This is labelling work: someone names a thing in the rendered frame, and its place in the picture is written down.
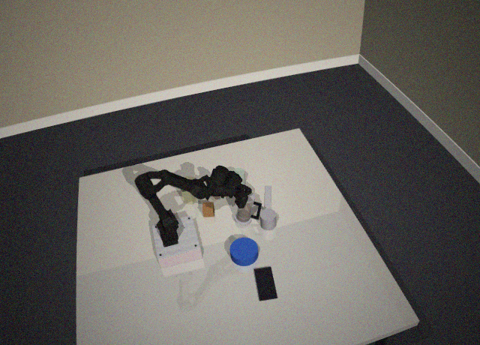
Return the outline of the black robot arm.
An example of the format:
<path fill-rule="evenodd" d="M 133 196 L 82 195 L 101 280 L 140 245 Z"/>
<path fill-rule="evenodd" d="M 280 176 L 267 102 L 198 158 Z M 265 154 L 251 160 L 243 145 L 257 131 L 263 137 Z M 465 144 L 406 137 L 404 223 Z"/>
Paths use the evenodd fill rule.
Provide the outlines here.
<path fill-rule="evenodd" d="M 161 180 L 156 185 L 153 185 L 151 179 Z M 207 186 L 204 182 L 206 182 Z M 159 215 L 160 220 L 157 223 L 157 228 L 160 231 L 164 247 L 178 244 L 179 238 L 176 230 L 179 228 L 179 222 L 171 209 L 167 211 L 164 208 L 156 193 L 164 186 L 171 185 L 189 192 L 198 200 L 205 198 L 209 200 L 209 197 L 220 197 L 222 195 L 224 182 L 229 185 L 228 190 L 237 191 L 237 187 L 242 183 L 242 178 L 235 171 L 229 171 L 225 166 L 216 166 L 212 170 L 210 177 L 205 175 L 199 179 L 190 180 L 163 169 L 158 172 L 150 171 L 143 173 L 134 180 L 140 194 L 149 200 Z"/>

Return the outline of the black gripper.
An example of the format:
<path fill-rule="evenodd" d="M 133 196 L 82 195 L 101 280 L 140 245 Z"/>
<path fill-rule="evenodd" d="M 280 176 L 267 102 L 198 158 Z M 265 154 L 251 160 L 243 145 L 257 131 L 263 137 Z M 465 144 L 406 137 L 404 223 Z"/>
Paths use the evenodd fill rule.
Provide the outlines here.
<path fill-rule="evenodd" d="M 235 197 L 235 204 L 238 206 L 239 209 L 243 209 L 248 201 L 248 195 L 252 193 L 250 190 L 245 190 L 245 188 L 248 188 L 248 186 L 241 184 L 236 187 L 238 190 L 237 191 L 231 191 L 228 190 L 227 188 L 229 185 L 224 182 L 223 184 L 223 193 L 220 196 L 222 199 L 224 197 L 229 197 L 230 199 Z"/>

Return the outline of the blue cylinder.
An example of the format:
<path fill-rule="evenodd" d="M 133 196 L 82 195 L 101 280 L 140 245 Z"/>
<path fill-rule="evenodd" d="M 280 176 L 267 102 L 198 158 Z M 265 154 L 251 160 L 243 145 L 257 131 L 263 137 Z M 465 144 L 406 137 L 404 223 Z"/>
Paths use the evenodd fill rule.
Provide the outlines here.
<path fill-rule="evenodd" d="M 258 245 L 251 238 L 238 238 L 229 248 L 232 261 L 239 266 L 249 266 L 257 261 Z"/>

